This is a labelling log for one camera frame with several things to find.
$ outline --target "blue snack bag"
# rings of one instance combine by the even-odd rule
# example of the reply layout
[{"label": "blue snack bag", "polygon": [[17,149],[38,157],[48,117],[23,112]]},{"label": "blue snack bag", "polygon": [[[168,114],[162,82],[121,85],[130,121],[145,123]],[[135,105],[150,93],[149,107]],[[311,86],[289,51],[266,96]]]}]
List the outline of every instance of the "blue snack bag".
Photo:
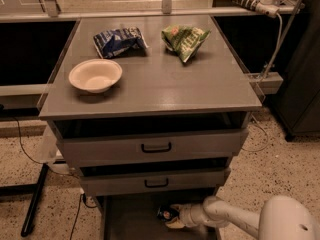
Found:
[{"label": "blue snack bag", "polygon": [[103,59],[118,56],[129,48],[148,48],[143,35],[137,27],[106,30],[95,35],[93,41],[99,56]]}]

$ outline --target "white bowl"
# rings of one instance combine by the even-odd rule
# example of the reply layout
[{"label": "white bowl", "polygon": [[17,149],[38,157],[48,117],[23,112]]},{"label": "white bowl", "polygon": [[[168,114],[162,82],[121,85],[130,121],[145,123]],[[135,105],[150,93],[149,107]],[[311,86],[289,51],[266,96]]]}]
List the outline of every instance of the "white bowl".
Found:
[{"label": "white bowl", "polygon": [[121,66],[106,59],[84,61],[75,66],[70,74],[70,83],[91,93],[101,93],[114,85],[122,75]]}]

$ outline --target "gray cabinet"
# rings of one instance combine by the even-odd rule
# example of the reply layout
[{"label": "gray cabinet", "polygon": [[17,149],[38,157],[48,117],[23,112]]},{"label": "gray cabinet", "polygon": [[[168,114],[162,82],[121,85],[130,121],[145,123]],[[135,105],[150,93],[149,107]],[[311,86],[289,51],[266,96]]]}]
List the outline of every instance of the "gray cabinet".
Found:
[{"label": "gray cabinet", "polygon": [[[186,64],[161,40],[171,24],[212,30]],[[66,81],[76,64],[98,57],[94,34],[132,25],[150,48],[114,58],[123,69],[115,86],[92,95]],[[125,232],[134,225],[147,239],[197,239],[168,231],[155,207],[215,193],[248,135],[250,113],[260,107],[209,16],[97,18],[81,20],[39,116],[103,213],[105,239],[129,239],[114,233],[125,225]],[[135,219],[120,225],[119,216]]]}]

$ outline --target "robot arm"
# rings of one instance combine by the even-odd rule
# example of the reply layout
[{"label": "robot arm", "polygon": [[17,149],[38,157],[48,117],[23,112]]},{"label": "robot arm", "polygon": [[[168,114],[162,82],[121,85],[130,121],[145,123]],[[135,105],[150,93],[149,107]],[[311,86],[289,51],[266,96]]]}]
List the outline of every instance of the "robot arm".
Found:
[{"label": "robot arm", "polygon": [[171,208],[177,213],[166,220],[170,228],[198,225],[219,228],[232,223],[258,240],[320,240],[320,226],[309,211],[286,196],[272,197],[260,215],[231,206],[215,196],[206,198],[202,204]]}]

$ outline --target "green snack bag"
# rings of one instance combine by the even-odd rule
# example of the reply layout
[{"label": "green snack bag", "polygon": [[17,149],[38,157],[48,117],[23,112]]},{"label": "green snack bag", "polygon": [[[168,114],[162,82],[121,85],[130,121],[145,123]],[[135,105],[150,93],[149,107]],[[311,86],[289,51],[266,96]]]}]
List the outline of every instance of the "green snack bag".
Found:
[{"label": "green snack bag", "polygon": [[161,38],[168,50],[176,52],[185,63],[196,54],[210,32],[195,27],[170,25],[161,31]]}]

